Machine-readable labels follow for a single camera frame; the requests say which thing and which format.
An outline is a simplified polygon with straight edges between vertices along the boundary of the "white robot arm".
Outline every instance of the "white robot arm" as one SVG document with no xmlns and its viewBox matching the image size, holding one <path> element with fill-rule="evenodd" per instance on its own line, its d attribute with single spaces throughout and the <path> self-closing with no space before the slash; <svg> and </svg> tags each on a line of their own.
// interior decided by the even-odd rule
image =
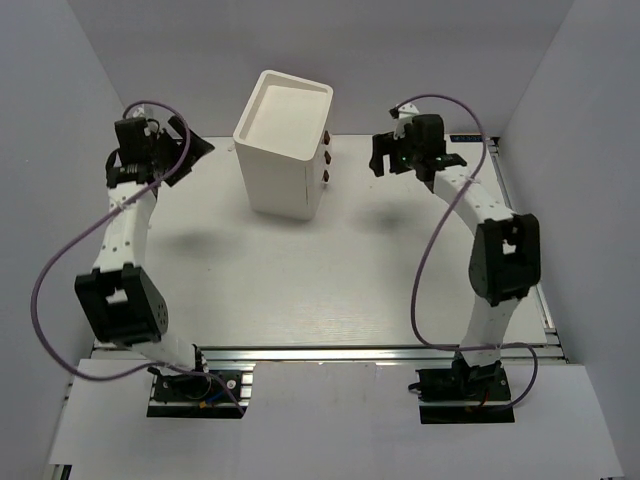
<svg viewBox="0 0 640 480">
<path fill-rule="evenodd" d="M 198 348 L 168 330 L 167 304 L 143 268 L 158 192 L 150 190 L 133 204 L 121 206 L 176 164 L 185 131 L 176 117 L 169 120 L 169 125 L 181 139 L 154 129 L 144 117 L 116 122 L 120 148 L 107 160 L 107 188 L 109 209 L 122 211 L 108 224 L 91 272 L 76 277 L 75 291 L 101 342 L 114 343 L 157 362 L 202 370 L 204 359 Z M 213 148 L 191 132 L 191 147 L 182 166 L 165 182 L 175 185 Z"/>
<path fill-rule="evenodd" d="M 442 118 L 420 115 L 410 103 L 395 113 L 395 131 L 373 136 L 370 168 L 377 177 L 384 175 L 388 156 L 390 173 L 414 171 L 432 193 L 451 205 L 471 172 L 462 157 L 446 152 Z M 531 214 L 516 214 L 476 182 L 454 211 L 474 235 L 469 279 L 476 297 L 460 347 L 501 345 L 515 309 L 540 280 L 538 221 Z M 463 350 L 451 371 L 462 397 L 484 392 L 503 375 L 500 350 Z"/>
</svg>

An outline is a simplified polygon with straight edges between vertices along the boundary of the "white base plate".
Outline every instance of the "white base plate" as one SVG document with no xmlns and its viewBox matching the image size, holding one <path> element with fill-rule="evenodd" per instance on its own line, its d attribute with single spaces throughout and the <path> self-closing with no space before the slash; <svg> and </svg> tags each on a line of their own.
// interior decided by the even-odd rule
<svg viewBox="0 0 640 480">
<path fill-rule="evenodd" d="M 104 375 L 138 362 L 83 360 Z M 507 366 L 514 394 L 530 366 Z M 562 479 L 621 476 L 584 367 L 541 367 L 503 425 L 420 425 L 411 365 L 258 364 L 242 420 L 146 418 L 151 375 L 76 379 L 51 463 L 72 480 Z"/>
<path fill-rule="evenodd" d="M 375 178 L 370 136 L 334 136 L 331 178 L 318 213 L 299 222 L 249 207 L 230 138 L 174 188 L 160 190 L 146 269 L 164 295 L 170 328 L 202 346 L 415 345 L 411 285 L 446 205 L 411 172 Z M 449 143 L 473 168 L 477 143 Z M 502 198 L 491 159 L 479 175 Z M 473 236 L 455 215 L 427 262 L 419 326 L 435 343 L 464 337 L 474 293 Z M 544 343 L 530 293 L 506 342 Z"/>
</svg>

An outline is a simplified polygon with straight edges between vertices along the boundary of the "purple cable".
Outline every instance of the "purple cable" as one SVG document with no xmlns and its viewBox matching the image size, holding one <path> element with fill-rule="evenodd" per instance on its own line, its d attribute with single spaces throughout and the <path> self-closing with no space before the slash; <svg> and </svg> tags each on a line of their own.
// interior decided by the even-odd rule
<svg viewBox="0 0 640 480">
<path fill-rule="evenodd" d="M 506 405 L 501 405 L 499 407 L 494 407 L 495 410 L 508 409 L 520 403 L 529 394 L 529 392 L 533 388 L 533 385 L 536 382 L 536 378 L 538 377 L 538 366 L 539 366 L 538 355 L 536 354 L 535 349 L 531 345 L 523 342 L 504 343 L 502 345 L 479 345 L 479 346 L 472 346 L 472 347 L 460 347 L 459 345 L 452 345 L 452 344 L 437 344 L 437 343 L 430 343 L 429 341 L 427 341 L 418 330 L 418 321 L 416 319 L 416 303 L 418 300 L 418 289 L 420 288 L 420 279 L 422 278 L 422 272 L 424 270 L 425 264 L 427 263 L 427 258 L 429 258 L 429 255 L 431 254 L 433 245 L 435 244 L 436 239 L 438 238 L 438 235 L 442 231 L 442 227 L 444 226 L 445 222 L 447 221 L 447 219 L 455 209 L 458 202 L 460 202 L 460 200 L 462 199 L 462 197 L 464 197 L 467 190 L 469 190 L 469 187 L 471 187 L 471 185 L 475 181 L 475 178 L 480 172 L 480 169 L 482 169 L 485 159 L 487 157 L 487 143 L 485 141 L 487 136 L 482 126 L 482 123 L 480 122 L 480 119 L 478 118 L 478 116 L 473 112 L 473 110 L 471 110 L 471 108 L 469 108 L 465 103 L 461 102 L 460 100 L 456 100 L 455 98 L 449 97 L 447 95 L 440 95 L 437 93 L 426 93 L 426 94 L 416 95 L 414 97 L 408 98 L 404 102 L 401 102 L 398 105 L 396 105 L 395 108 L 399 109 L 400 107 L 402 107 L 403 105 L 406 105 L 407 103 L 411 103 L 415 100 L 419 100 L 422 98 L 440 98 L 443 100 L 448 100 L 465 109 L 467 113 L 469 113 L 469 115 L 471 115 L 473 120 L 476 122 L 478 131 L 480 133 L 480 136 L 482 137 L 482 156 L 480 157 L 478 166 L 473 170 L 471 175 L 469 175 L 469 178 L 467 179 L 465 184 L 462 186 L 462 188 L 457 193 L 457 195 L 453 198 L 453 200 L 449 204 L 449 207 L 444 212 L 444 215 L 442 215 L 442 218 L 436 225 L 436 228 L 433 230 L 433 234 L 431 235 L 431 238 L 427 243 L 424 253 L 422 254 L 422 258 L 420 259 L 420 263 L 418 264 L 418 270 L 416 271 L 416 277 L 413 282 L 413 288 L 411 290 L 411 329 L 413 330 L 413 334 L 415 335 L 415 337 L 418 339 L 420 343 L 422 343 L 425 347 L 433 350 L 441 350 L 445 352 L 456 352 L 456 353 L 457 352 L 479 352 L 479 351 L 507 349 L 507 348 L 526 348 L 527 350 L 529 350 L 529 352 L 531 353 L 531 356 L 533 357 L 533 373 L 531 375 L 531 380 L 529 381 L 529 384 L 524 389 L 522 394 L 512 402 Z"/>
<path fill-rule="evenodd" d="M 108 376 L 105 376 L 105 377 L 98 377 L 98 376 L 95 376 L 95 375 L 89 375 L 87 373 L 81 372 L 80 370 L 75 368 L 73 365 L 71 365 L 69 362 L 67 362 L 64 358 L 62 358 L 60 356 L 60 354 L 53 348 L 53 346 L 51 345 L 51 343 L 49 342 L 49 340 L 45 336 L 44 331 L 42 330 L 42 326 L 40 325 L 40 318 L 38 316 L 38 296 L 40 294 L 40 289 L 42 288 L 42 283 L 44 282 L 44 279 L 46 278 L 46 276 L 49 273 L 49 271 L 51 270 L 51 268 L 58 262 L 58 260 L 60 260 L 60 258 L 62 258 L 62 256 L 64 254 L 66 254 L 74 246 L 76 246 L 82 240 L 84 240 L 89 235 L 91 235 L 93 232 L 95 232 L 102 225 L 104 225 L 109 220 L 111 220 L 112 218 L 114 218 L 118 214 L 120 214 L 120 212 L 122 212 L 122 210 L 124 210 L 125 207 L 135 203 L 140 197 L 142 197 L 145 193 L 149 192 L 150 190 L 154 190 L 154 189 L 160 187 L 160 185 L 162 184 L 162 182 L 166 178 L 170 177 L 171 175 L 173 175 L 174 173 L 176 173 L 178 171 L 178 169 L 180 168 L 180 166 L 184 162 L 185 158 L 187 157 L 187 153 L 189 151 L 189 147 L 191 146 L 191 131 L 189 130 L 189 126 L 187 125 L 187 122 L 184 119 L 184 117 L 178 111 L 176 111 L 175 109 L 173 109 L 169 105 L 165 105 L 164 103 L 156 102 L 156 101 L 153 101 L 153 100 L 140 100 L 138 102 L 132 103 L 127 108 L 125 108 L 124 113 L 122 114 L 122 118 L 126 118 L 127 115 L 129 114 L 129 112 L 131 110 L 133 110 L 135 107 L 137 107 L 139 105 L 145 105 L 145 104 L 146 105 L 154 105 L 154 106 L 157 106 L 157 107 L 164 108 L 164 109 L 168 110 L 169 112 L 173 113 L 178 118 L 178 120 L 180 120 L 182 125 L 184 126 L 184 129 L 185 129 L 186 133 L 185 133 L 185 139 L 184 139 L 184 146 L 182 148 L 182 153 L 180 154 L 180 158 L 178 159 L 176 164 L 173 166 L 173 168 L 171 168 L 169 171 L 167 171 L 164 175 L 162 175 L 160 178 L 156 179 L 153 183 L 151 183 L 151 184 L 147 185 L 146 187 L 144 187 L 138 193 L 136 193 L 136 194 L 132 195 L 131 197 L 127 198 L 124 202 L 122 202 L 122 204 L 118 205 L 116 208 L 111 210 L 109 213 L 107 213 L 105 216 L 100 218 L 97 222 L 95 222 L 89 228 L 84 230 L 78 236 L 76 236 L 75 238 L 71 239 L 69 241 L 69 243 L 67 243 L 65 246 L 63 246 L 58 252 L 56 252 L 49 259 L 49 261 L 44 265 L 44 267 L 42 267 L 42 271 L 38 275 L 38 278 L 36 279 L 36 282 L 33 285 L 33 290 L 31 291 L 31 303 L 30 303 L 31 324 L 33 326 L 34 331 L 36 332 L 36 336 L 38 337 L 38 340 L 40 341 L 40 343 L 42 344 L 42 346 L 44 347 L 46 352 L 49 354 L 49 356 L 51 358 L 53 358 L 56 361 L 56 363 L 58 365 L 60 365 L 63 369 L 65 369 L 67 372 L 71 373 L 72 375 L 75 375 L 76 377 L 82 378 L 83 380 L 88 380 L 88 381 L 92 381 L 92 382 L 109 382 L 111 380 L 118 380 L 120 378 L 127 377 L 127 376 L 129 376 L 129 375 L 131 375 L 133 373 L 139 372 L 140 370 L 145 370 L 145 369 L 147 369 L 149 367 L 158 367 L 158 366 L 159 367 L 166 367 L 166 368 L 169 368 L 169 369 L 171 369 L 171 370 L 173 370 L 175 372 L 182 373 L 182 374 L 185 374 L 185 375 L 193 375 L 193 376 L 196 376 L 196 377 L 212 378 L 213 380 L 215 380 L 216 382 L 218 382 L 220 384 L 220 386 L 224 389 L 224 391 L 229 396 L 231 401 L 235 404 L 235 406 L 242 413 L 244 413 L 244 409 L 242 408 L 242 406 L 240 405 L 238 400 L 233 395 L 233 392 L 231 392 L 231 390 L 229 390 L 229 388 L 227 387 L 227 384 L 222 379 L 220 379 L 218 376 L 216 376 L 216 375 L 214 375 L 212 373 L 208 373 L 208 372 L 192 372 L 192 371 L 189 371 L 189 370 L 186 370 L 186 369 L 182 369 L 180 367 L 176 367 L 176 366 L 173 366 L 173 365 L 165 365 L 164 363 L 161 363 L 161 362 L 143 363 L 141 365 L 138 365 L 137 367 L 131 368 L 129 370 L 125 370 L 124 372 L 116 373 L 116 374 L 113 374 L 113 375 L 108 375 Z"/>
</svg>

